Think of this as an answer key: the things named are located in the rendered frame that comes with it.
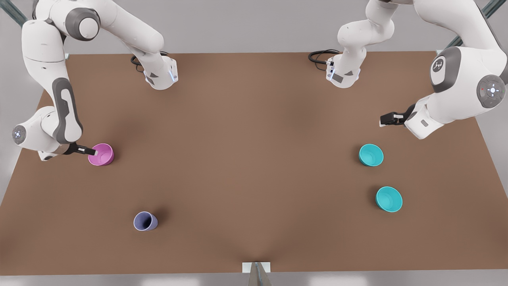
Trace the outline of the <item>pink bowl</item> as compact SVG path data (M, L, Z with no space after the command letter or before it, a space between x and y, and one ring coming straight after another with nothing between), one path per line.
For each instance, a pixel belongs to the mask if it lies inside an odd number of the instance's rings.
M93 147L95 155L88 155L89 163L96 166L108 165L114 159L114 152L111 145L100 143Z

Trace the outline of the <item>silver frame post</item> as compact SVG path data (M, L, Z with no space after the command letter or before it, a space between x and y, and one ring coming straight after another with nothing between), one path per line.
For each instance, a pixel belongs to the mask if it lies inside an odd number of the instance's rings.
M267 274L271 272L270 262L243 262L242 272L249 274L248 286L272 286Z
M481 12L485 16L486 19L490 18L507 0L489 0L483 8L481 8ZM463 46L464 42L460 36L456 36L447 46Z
M27 22L27 17L18 9L11 0L0 0L0 8L6 12L20 27Z

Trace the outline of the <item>teal bowl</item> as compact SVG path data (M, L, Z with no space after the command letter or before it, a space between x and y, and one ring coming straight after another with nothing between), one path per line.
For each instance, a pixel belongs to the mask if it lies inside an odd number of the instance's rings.
M383 163L384 155L380 147L374 144L365 144L361 146L359 153L359 160L366 166L378 166Z
M393 187L381 187L375 195L375 202L381 210L395 213L402 208L403 198Z

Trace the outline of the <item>lavender blue cup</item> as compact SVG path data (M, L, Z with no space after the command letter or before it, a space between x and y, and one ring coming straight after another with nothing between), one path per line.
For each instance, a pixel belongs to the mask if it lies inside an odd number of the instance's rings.
M133 226L138 231L154 230L158 226L158 219L154 214L142 211L134 217Z

